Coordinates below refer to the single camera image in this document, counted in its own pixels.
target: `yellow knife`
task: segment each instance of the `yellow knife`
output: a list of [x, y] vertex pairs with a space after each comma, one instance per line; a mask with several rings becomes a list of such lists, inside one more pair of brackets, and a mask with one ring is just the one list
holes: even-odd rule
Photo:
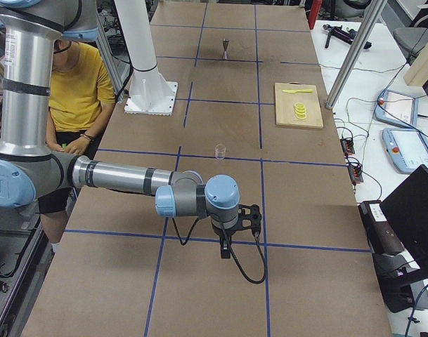
[[313, 93], [313, 89], [284, 89], [283, 93]]

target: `yellow t-shirt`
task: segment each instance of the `yellow t-shirt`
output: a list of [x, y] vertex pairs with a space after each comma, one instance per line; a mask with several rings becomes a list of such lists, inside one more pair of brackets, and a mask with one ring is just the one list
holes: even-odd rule
[[56, 131], [87, 130], [101, 113], [101, 103], [115, 103], [114, 90], [100, 52], [79, 43], [78, 63], [51, 74], [50, 112]]

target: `wooden cutting board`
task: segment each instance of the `wooden cutting board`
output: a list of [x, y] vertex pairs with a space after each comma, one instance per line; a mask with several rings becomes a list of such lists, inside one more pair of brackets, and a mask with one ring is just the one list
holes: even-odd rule
[[[284, 93], [284, 89], [312, 89], [312, 93]], [[320, 103], [316, 86], [308, 84], [275, 83], [276, 125], [295, 128], [323, 128]], [[306, 107], [306, 118], [299, 119], [295, 114], [295, 103]]]

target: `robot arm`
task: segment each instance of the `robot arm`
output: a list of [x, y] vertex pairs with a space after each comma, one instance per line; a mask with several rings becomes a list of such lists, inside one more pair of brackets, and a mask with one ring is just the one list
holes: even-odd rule
[[[46, 146], [53, 43], [61, 37], [93, 41], [98, 31], [95, 15], [95, 0], [0, 0], [0, 19], [6, 26], [0, 206], [26, 205], [69, 186], [155, 196], [161, 216], [210, 216], [220, 236], [221, 255], [228, 258], [235, 231], [259, 234], [261, 229], [259, 207], [239, 205], [238, 186], [231, 177], [215, 176], [203, 185], [192, 171], [107, 164], [51, 152]], [[244, 220], [251, 225], [244, 227]]]

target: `black shorts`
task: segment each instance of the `black shorts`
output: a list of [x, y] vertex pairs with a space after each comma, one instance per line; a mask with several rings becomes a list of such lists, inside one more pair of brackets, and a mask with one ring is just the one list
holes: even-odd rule
[[[56, 132], [56, 140], [59, 145], [69, 144], [73, 140], [76, 140], [80, 137], [81, 133], [84, 130], [78, 132]], [[100, 141], [103, 135], [99, 135], [95, 140], [89, 144], [89, 147], [85, 151], [84, 155], [90, 159], [95, 157], [96, 150], [100, 145]], [[70, 188], [62, 188], [56, 190], [50, 194], [44, 195], [39, 198], [39, 212], [40, 214], [55, 213], [59, 211], [65, 211], [67, 207], [68, 194], [70, 193]]]

